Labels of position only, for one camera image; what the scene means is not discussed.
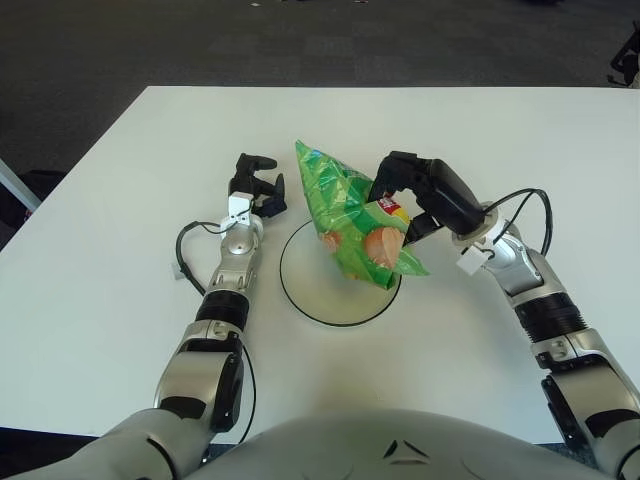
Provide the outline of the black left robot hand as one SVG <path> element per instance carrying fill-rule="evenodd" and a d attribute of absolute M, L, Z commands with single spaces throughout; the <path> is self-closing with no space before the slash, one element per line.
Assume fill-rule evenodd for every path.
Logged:
<path fill-rule="evenodd" d="M 260 218 L 271 218 L 287 209 L 285 202 L 285 182 L 282 173 L 274 183 L 255 176 L 257 171 L 274 170 L 278 166 L 275 159 L 241 153 L 236 163 L 235 175 L 228 184 L 228 193 L 244 193 L 261 199 L 258 205 L 251 207 L 251 213 Z"/>

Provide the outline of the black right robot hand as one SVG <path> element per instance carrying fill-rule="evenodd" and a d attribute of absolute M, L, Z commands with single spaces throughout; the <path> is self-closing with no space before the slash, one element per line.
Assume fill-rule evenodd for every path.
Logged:
<path fill-rule="evenodd" d="M 423 212 L 411 219 L 404 243 L 413 244 L 441 228 L 456 235 L 476 231 L 484 222 L 483 207 L 466 183 L 440 159 L 392 151 L 379 165 L 368 200 L 378 201 L 410 190 Z"/>

